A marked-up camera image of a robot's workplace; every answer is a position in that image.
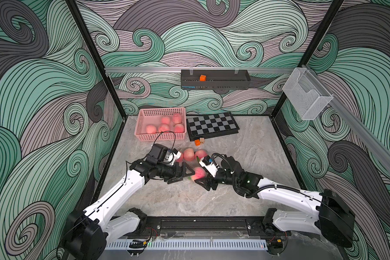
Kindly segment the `peach cracked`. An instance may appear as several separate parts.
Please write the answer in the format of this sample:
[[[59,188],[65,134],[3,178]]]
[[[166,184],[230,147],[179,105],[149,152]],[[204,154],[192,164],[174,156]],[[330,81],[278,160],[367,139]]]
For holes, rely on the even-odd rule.
[[[207,176],[206,171],[202,167],[195,167],[194,169],[195,174],[191,176],[191,179],[193,181],[201,178],[205,178]]]

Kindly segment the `peach pale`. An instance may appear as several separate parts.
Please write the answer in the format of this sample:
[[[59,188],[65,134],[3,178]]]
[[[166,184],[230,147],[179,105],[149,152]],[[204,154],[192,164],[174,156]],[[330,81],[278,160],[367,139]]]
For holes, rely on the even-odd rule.
[[[187,148],[184,150],[183,157],[185,161],[194,161],[196,158],[195,151],[192,148]]]

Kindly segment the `peach with leaf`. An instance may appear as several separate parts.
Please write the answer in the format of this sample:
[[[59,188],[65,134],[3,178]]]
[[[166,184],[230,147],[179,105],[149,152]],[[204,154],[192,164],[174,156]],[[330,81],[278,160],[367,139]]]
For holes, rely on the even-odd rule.
[[[207,151],[203,149],[199,149],[198,151],[195,152],[195,157],[197,158],[197,160],[202,160],[207,155],[208,155]]]
[[[173,131],[175,133],[184,133],[185,130],[186,130],[186,128],[182,123],[178,123],[178,124],[174,125]]]

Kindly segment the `peach with leaf back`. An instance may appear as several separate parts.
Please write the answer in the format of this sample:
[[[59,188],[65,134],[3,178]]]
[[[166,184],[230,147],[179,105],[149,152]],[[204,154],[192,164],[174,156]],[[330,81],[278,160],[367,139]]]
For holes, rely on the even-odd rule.
[[[178,123],[178,124],[174,125],[173,131],[175,133],[184,133],[185,130],[186,130],[186,128],[182,123]]]

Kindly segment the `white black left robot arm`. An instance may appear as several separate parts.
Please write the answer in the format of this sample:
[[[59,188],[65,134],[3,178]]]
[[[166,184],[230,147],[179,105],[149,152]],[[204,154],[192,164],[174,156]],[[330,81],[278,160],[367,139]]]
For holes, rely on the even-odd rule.
[[[106,245],[134,232],[149,233],[147,215],[137,208],[129,209],[123,216],[115,213],[148,181],[159,178],[167,184],[182,181],[195,175],[187,163],[177,162],[181,153],[160,144],[152,145],[142,159],[131,163],[125,175],[101,198],[82,211],[74,210],[67,217],[60,245],[78,260],[97,260]]]

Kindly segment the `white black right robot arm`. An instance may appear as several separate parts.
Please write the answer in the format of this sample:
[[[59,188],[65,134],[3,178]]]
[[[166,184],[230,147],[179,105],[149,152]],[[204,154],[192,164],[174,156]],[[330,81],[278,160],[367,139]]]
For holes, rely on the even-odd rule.
[[[245,171],[233,157],[220,154],[219,158],[221,162],[210,156],[199,159],[207,174],[197,179],[197,184],[208,191],[216,190],[219,184],[230,185],[243,198],[270,200],[293,209],[292,212],[269,209],[263,220],[268,229],[317,234],[340,247],[352,247],[355,213],[336,192],[307,191],[283,185]]]

